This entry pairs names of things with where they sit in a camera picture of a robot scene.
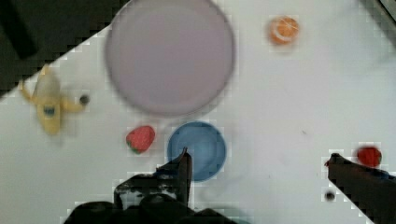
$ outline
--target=toy food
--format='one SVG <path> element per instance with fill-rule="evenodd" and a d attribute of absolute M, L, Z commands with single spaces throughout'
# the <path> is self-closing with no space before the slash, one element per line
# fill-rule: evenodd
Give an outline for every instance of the toy food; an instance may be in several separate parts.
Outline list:
<path fill-rule="evenodd" d="M 299 25 L 296 20 L 290 17 L 279 17 L 271 21 L 270 38 L 279 45 L 292 42 L 299 33 Z"/>
<path fill-rule="evenodd" d="M 382 160 L 381 152 L 376 147 L 361 147 L 358 150 L 359 161 L 369 167 L 377 167 Z"/>
<path fill-rule="evenodd" d="M 33 95 L 26 90 L 23 81 L 20 82 L 20 91 L 29 103 L 36 106 L 38 119 L 48 134 L 56 134 L 60 131 L 61 116 L 64 111 L 79 112 L 85 107 L 61 95 L 60 82 L 47 65 L 44 65 L 38 76 Z"/>
<path fill-rule="evenodd" d="M 149 149 L 154 142 L 155 132 L 150 126 L 141 126 L 126 136 L 126 143 L 136 153 L 140 154 Z"/>

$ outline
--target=small black ball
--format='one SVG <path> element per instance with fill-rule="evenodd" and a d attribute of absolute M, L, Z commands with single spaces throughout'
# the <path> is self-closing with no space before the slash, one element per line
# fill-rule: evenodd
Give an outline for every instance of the small black ball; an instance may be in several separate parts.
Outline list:
<path fill-rule="evenodd" d="M 90 102 L 90 97 L 88 95 L 82 95 L 81 97 L 79 97 L 79 102 L 82 105 L 87 105 Z"/>
<path fill-rule="evenodd" d="M 327 191 L 326 194 L 324 195 L 324 197 L 326 198 L 327 201 L 334 201 L 335 199 L 335 195 L 333 192 L 331 191 Z"/>

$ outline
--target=orange fruit slice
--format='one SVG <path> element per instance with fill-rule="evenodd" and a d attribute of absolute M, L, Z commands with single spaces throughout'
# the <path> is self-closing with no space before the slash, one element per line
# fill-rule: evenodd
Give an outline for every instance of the orange fruit slice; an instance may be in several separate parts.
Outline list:
<path fill-rule="evenodd" d="M 296 38 L 298 32 L 297 21 L 290 17 L 280 17 L 271 21 L 270 38 L 276 44 L 289 44 Z"/>

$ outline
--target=red fruit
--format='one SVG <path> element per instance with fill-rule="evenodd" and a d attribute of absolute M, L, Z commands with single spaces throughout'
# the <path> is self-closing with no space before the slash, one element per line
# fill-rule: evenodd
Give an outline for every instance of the red fruit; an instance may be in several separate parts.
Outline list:
<path fill-rule="evenodd" d="M 363 165 L 376 167 L 381 163 L 382 155 L 376 147 L 361 147 L 358 151 L 358 159 Z"/>
<path fill-rule="evenodd" d="M 155 132 L 150 126 L 141 126 L 126 136 L 126 143 L 136 153 L 140 154 L 151 146 L 154 141 Z"/>

